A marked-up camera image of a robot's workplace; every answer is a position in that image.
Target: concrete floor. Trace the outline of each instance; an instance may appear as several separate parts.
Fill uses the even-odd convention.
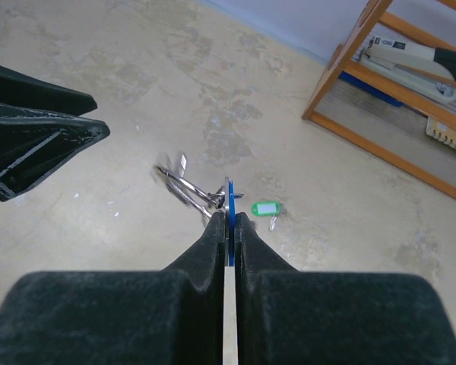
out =
[[[149,174],[181,149],[194,183],[235,181],[239,210],[286,205],[258,232],[296,268],[417,273],[456,331],[456,201],[302,122],[317,62],[194,1],[0,0],[0,64],[94,95],[90,117],[112,131],[0,204],[0,302],[29,271],[159,269],[182,253],[201,219]],[[234,309],[226,320],[234,363]]]

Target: white stapler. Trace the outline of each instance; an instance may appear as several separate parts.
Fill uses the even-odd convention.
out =
[[[456,83],[456,52],[450,49],[374,36],[359,63],[439,103],[456,99],[448,84]]]

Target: wooden stick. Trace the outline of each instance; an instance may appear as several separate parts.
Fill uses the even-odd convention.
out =
[[[365,40],[366,36],[368,36],[378,22],[378,19],[385,13],[391,3],[392,0],[369,0],[345,44],[342,47],[336,48],[334,51],[333,57],[331,57],[333,62],[330,62],[319,79],[316,89],[312,93],[306,107],[306,111],[302,115],[303,119],[309,119],[314,108],[316,108],[323,96],[328,92],[344,66],[351,60],[360,44]]]
[[[416,27],[411,23],[407,23],[404,19],[399,18],[397,15],[393,15],[386,11],[379,20],[379,23],[385,25],[387,28],[392,29],[394,32],[406,36],[414,42],[423,44],[424,46],[432,48],[446,48],[456,51],[456,47],[440,40],[437,36],[433,36],[430,33]]]
[[[392,81],[385,76],[374,72],[358,62],[350,61],[344,71],[367,84],[376,87],[384,93],[402,101],[415,110],[431,116],[432,118],[446,124],[449,128],[456,131],[456,114],[442,108],[431,100],[417,94],[415,91]]]
[[[358,135],[352,130],[343,127],[342,125],[336,123],[334,120],[329,119],[327,116],[323,116],[321,113],[313,112],[311,120],[322,127],[328,129],[329,131],[339,135],[340,137],[346,139],[347,141],[357,145],[358,147],[368,151],[371,154],[374,154],[376,157],[387,161],[388,163],[398,167],[399,169],[409,173],[412,176],[415,176],[417,179],[422,180],[423,182],[433,186],[437,190],[444,192],[445,194],[456,199],[456,187],[449,184],[448,182],[439,179],[438,177],[428,173],[427,171],[421,169],[420,167],[414,165],[413,163],[403,159],[396,154],[393,154],[389,150],[384,149],[376,143]]]

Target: white wall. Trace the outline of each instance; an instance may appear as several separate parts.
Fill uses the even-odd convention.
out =
[[[204,0],[326,62],[367,0]],[[433,0],[394,0],[390,12],[456,46],[456,12]]]

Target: wooden shelf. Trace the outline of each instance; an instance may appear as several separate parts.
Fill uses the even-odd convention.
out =
[[[456,151],[426,134],[422,114],[341,80],[315,112],[313,122],[456,198]]]
[[[438,0],[444,5],[447,5],[449,8],[456,10],[456,0]],[[369,0],[366,4],[366,7],[363,9],[361,15],[359,16],[358,21],[356,22],[353,30],[351,31],[350,35],[346,42],[337,47],[334,51],[333,57],[331,59],[330,64],[323,72],[318,85],[316,86],[315,91],[313,92],[311,99],[309,100],[308,106],[304,111],[302,118],[306,120],[312,120],[313,122],[322,125],[323,127],[329,129],[330,131],[336,133],[337,135],[347,139],[348,141],[358,145],[359,147],[369,151],[370,153],[374,154],[375,156],[380,157],[381,159],[395,165],[396,167],[401,168],[402,170],[408,172],[411,175],[414,175],[418,179],[421,179],[425,183],[434,186],[435,188],[441,190],[442,192],[456,198],[456,170],[451,168],[451,165],[455,162],[442,162],[443,159],[440,155],[436,155],[442,153],[446,155],[448,151],[439,150],[437,145],[433,146],[426,146],[423,147],[426,149],[427,154],[424,154],[424,159],[416,160],[416,156],[412,155],[412,148],[410,149],[410,153],[408,153],[407,148],[407,155],[399,156],[400,153],[398,148],[395,149],[395,144],[393,148],[393,152],[385,149],[382,145],[386,145],[389,143],[387,141],[387,137],[379,139],[379,143],[377,144],[374,141],[371,141],[369,137],[371,137],[372,131],[378,133],[382,133],[382,126],[379,127],[375,124],[371,123],[371,120],[365,120],[365,118],[370,118],[369,114],[361,115],[364,120],[358,119],[357,122],[355,120],[352,121],[353,123],[353,130],[346,128],[343,125],[336,123],[333,119],[324,116],[321,113],[315,111],[315,108],[319,105],[321,101],[324,100],[323,97],[326,93],[333,90],[333,86],[335,82],[337,82],[337,77],[342,71],[349,73],[350,75],[354,76],[355,78],[360,79],[361,81],[372,85],[373,87],[383,91],[384,93],[394,97],[397,100],[400,100],[413,108],[414,110],[424,114],[425,116],[430,116],[441,123],[445,124],[451,129],[456,131],[456,114],[453,113],[451,110],[446,109],[445,107],[441,106],[440,104],[432,102],[430,99],[416,93],[415,91],[406,88],[405,86],[396,83],[395,81],[386,78],[383,75],[380,75],[364,66],[352,60],[353,56],[355,55],[358,48],[361,46],[362,42],[366,39],[366,37],[370,34],[373,27],[380,23],[387,28],[390,28],[394,32],[397,32],[410,40],[421,43],[425,46],[429,46],[432,48],[440,47],[446,49],[452,49],[456,51],[456,47],[453,45],[446,43],[443,40],[440,40],[436,36],[427,33],[424,30],[419,29],[418,27],[407,23],[403,19],[393,15],[392,13],[387,12],[388,6],[392,3],[392,0]],[[339,103],[340,100],[333,100],[335,103]],[[331,115],[335,111],[333,104],[331,104],[330,108],[325,108],[325,113],[327,115]],[[348,115],[339,115],[339,119],[348,119]],[[405,122],[411,123],[411,119],[402,119]],[[406,141],[406,143],[413,144],[414,141],[409,140],[406,135],[400,134],[400,138],[402,141]],[[442,178],[442,172],[436,177],[430,173],[430,171],[435,172],[435,166],[432,165],[434,160],[440,160],[447,168],[446,178]]]

